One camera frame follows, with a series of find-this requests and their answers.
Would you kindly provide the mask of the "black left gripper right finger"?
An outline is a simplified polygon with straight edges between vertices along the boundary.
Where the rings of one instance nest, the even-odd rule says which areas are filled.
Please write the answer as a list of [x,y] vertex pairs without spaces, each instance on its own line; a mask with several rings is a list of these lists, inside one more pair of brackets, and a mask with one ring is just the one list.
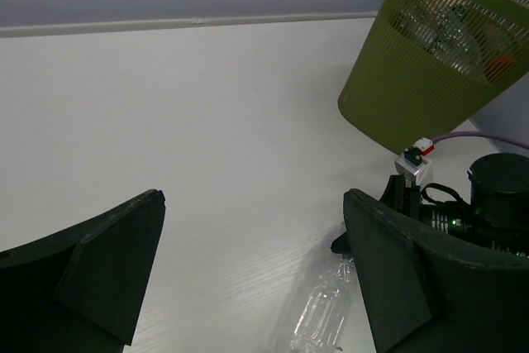
[[526,352],[528,260],[425,226],[354,188],[343,214],[378,352]]

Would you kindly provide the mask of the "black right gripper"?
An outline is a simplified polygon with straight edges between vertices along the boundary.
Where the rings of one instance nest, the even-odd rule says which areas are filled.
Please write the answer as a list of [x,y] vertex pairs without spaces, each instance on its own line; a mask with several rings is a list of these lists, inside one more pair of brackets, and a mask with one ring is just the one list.
[[[406,212],[406,179],[401,174],[389,177],[379,201],[396,212]],[[407,189],[407,216],[447,235],[491,250],[528,257],[528,229],[500,229],[487,223],[452,188],[438,183]],[[346,231],[331,243],[333,254],[350,254]]]

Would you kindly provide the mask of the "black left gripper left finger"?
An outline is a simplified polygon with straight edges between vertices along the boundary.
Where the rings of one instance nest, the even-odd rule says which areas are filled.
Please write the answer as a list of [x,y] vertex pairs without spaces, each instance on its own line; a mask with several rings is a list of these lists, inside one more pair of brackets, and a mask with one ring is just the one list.
[[1,253],[3,352],[121,352],[132,343],[164,225],[148,190]]

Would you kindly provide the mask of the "clear bottle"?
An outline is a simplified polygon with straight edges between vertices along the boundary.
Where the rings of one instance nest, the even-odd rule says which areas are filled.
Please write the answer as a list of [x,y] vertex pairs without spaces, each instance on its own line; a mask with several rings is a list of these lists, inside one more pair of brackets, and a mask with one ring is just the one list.
[[303,257],[269,339],[269,351],[341,352],[341,334],[358,288],[353,257],[331,244],[346,232],[331,227]]

